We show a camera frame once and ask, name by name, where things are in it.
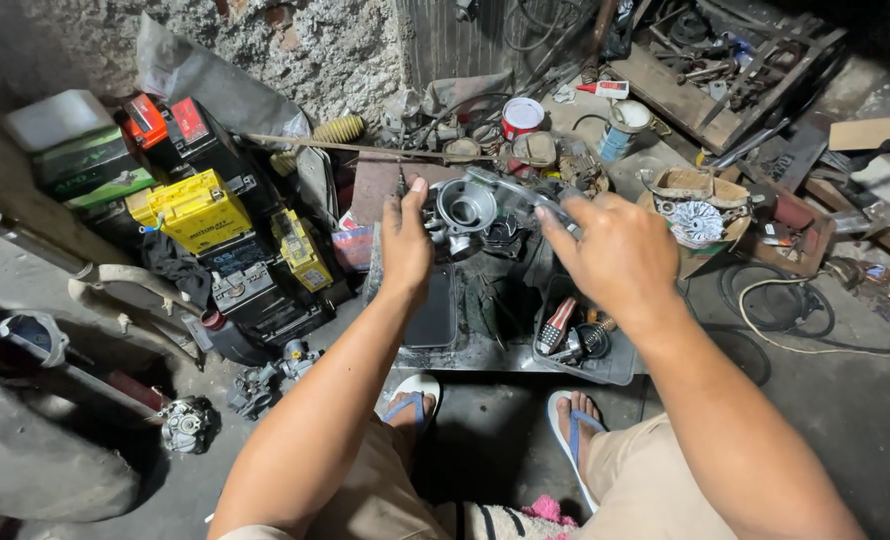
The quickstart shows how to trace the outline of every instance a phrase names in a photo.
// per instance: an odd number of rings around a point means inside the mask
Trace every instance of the green battery box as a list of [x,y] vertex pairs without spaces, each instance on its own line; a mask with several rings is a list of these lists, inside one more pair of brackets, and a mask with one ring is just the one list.
[[154,170],[121,128],[89,133],[32,157],[35,186],[71,210],[87,210],[156,183]]

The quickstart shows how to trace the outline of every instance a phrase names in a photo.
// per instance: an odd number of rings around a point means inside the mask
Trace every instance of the beige shorts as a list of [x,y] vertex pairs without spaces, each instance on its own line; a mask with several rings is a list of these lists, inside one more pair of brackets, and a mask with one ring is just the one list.
[[[415,494],[401,457],[404,445],[397,430],[373,418],[345,483],[315,519],[307,538],[449,538]],[[600,507],[569,540],[736,538],[696,485],[666,414],[595,435],[587,477]],[[220,540],[291,539],[275,528],[252,525]]]

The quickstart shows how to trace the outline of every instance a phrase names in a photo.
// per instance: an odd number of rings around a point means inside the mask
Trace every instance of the foot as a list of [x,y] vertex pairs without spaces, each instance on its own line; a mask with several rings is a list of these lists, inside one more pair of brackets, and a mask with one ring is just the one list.
[[[572,434],[570,417],[572,409],[582,411],[599,423],[602,422],[602,414],[595,407],[595,402],[592,401],[592,398],[578,390],[571,392],[571,399],[559,398],[555,404],[555,409],[558,411],[559,429],[561,429],[562,435],[565,436],[565,441],[569,443],[571,443],[569,436]],[[598,431],[591,424],[582,420],[578,421],[578,462],[575,463],[575,466],[578,468],[578,477],[584,485],[588,485],[588,482],[585,480],[584,469],[584,464],[588,462],[588,447],[592,442],[592,437],[597,433]]]
[[[408,392],[399,392],[395,399],[392,399],[388,404],[388,410],[391,411],[395,409],[395,406],[398,405],[400,401],[407,398],[409,396]],[[436,408],[436,397],[432,394],[425,394],[422,398],[422,409],[425,410],[425,422],[428,423],[432,417],[432,411]],[[410,404],[409,406],[403,408],[402,410],[395,413],[395,416],[392,416],[388,419],[388,424],[402,433],[404,436],[404,440],[408,445],[409,451],[415,448],[415,443],[418,441],[418,431],[415,425],[415,405]]]

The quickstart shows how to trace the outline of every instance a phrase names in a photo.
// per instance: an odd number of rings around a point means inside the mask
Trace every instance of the red and white can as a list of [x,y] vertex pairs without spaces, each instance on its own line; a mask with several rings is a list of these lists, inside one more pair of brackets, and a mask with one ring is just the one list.
[[512,141],[522,134],[538,131],[545,119],[545,109],[534,99],[515,97],[501,109],[501,134]]

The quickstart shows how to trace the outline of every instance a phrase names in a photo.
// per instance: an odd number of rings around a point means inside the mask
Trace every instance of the hand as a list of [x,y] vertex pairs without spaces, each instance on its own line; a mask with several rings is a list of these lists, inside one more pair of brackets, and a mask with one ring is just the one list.
[[569,197],[562,208],[582,228],[581,240],[547,208],[536,207],[535,215],[578,289],[626,332],[660,323],[680,302],[679,250],[665,220],[612,193],[593,202]]
[[379,291],[405,295],[420,306],[428,296],[429,274],[435,248],[422,223],[422,205],[429,183],[416,174],[408,178],[410,189],[399,201],[391,196],[381,215],[381,265],[384,277]]

